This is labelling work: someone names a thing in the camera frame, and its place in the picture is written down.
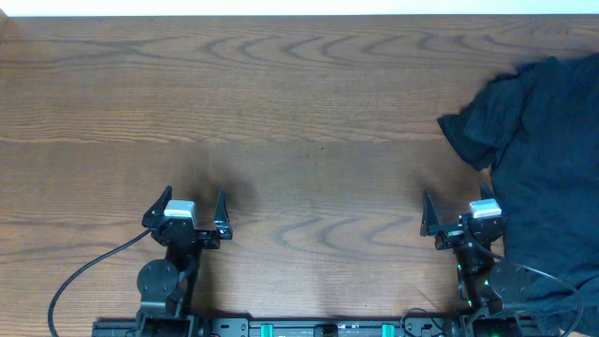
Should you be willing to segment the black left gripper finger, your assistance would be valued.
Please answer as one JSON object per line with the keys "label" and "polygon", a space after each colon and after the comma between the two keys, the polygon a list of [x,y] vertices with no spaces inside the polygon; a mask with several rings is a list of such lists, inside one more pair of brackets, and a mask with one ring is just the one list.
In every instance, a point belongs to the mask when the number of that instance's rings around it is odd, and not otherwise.
{"label": "black left gripper finger", "polygon": [[218,193],[213,222],[220,240],[233,239],[233,229],[226,209],[226,195],[223,188]]}
{"label": "black left gripper finger", "polygon": [[172,199],[172,187],[168,185],[158,200],[146,211],[141,220],[145,228],[160,228],[166,221],[165,208]]}

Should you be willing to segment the dark teal t-shirt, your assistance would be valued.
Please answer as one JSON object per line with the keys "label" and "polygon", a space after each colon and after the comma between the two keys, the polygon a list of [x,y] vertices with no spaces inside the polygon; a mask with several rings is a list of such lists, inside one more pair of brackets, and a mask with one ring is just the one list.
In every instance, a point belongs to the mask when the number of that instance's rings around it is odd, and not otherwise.
{"label": "dark teal t-shirt", "polygon": [[504,254],[539,270],[547,330],[598,332],[598,58],[521,66],[438,121],[460,158],[489,169],[508,221]]}

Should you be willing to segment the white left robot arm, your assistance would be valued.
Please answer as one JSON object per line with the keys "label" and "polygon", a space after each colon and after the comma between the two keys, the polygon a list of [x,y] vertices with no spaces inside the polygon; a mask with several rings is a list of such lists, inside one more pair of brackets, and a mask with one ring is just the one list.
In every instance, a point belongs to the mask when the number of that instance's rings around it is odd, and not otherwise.
{"label": "white left robot arm", "polygon": [[209,320],[195,314],[191,306],[201,253],[218,249],[222,241],[233,238],[224,190],[218,193],[213,222],[214,229],[198,229],[196,204],[173,199],[171,186],[143,214],[142,226],[167,251],[163,258],[148,262],[138,274],[140,308],[135,336],[212,335]]}

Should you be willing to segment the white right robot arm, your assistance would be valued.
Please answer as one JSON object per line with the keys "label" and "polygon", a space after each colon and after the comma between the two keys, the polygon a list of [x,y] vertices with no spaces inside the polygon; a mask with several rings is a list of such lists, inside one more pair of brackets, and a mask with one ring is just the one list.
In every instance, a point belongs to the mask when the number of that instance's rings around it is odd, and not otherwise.
{"label": "white right robot arm", "polygon": [[444,336],[524,336],[530,330],[521,317],[526,309],[531,274],[491,245],[504,234],[506,217],[486,184],[481,199],[452,224],[441,222],[429,192],[423,193],[422,237],[433,237],[436,250],[450,250],[457,260],[458,291],[467,307],[443,323]]}

